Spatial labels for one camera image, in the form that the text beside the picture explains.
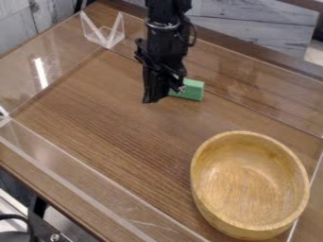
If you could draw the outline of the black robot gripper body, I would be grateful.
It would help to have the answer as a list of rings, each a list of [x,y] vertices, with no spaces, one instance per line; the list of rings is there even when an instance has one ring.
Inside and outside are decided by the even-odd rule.
[[[145,21],[147,37],[137,38],[135,59],[143,64],[147,79],[187,76],[183,59],[196,44],[196,27],[189,20],[172,23]]]

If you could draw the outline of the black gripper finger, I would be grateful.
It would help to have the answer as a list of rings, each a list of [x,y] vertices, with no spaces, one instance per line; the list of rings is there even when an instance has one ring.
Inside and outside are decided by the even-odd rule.
[[[181,93],[184,90],[184,78],[187,76],[187,69],[180,68],[177,70],[164,68],[161,81],[163,81],[163,93],[167,94],[169,90],[176,93]]]
[[[165,69],[157,70],[145,64],[143,65],[144,103],[155,103],[168,96],[171,89],[169,75]]]

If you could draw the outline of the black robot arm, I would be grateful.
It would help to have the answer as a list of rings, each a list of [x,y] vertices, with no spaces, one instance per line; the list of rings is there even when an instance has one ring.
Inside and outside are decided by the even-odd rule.
[[[196,27],[185,13],[192,0],[145,0],[147,37],[135,40],[135,59],[143,64],[144,103],[155,103],[185,90],[187,68],[183,59],[196,44]]]

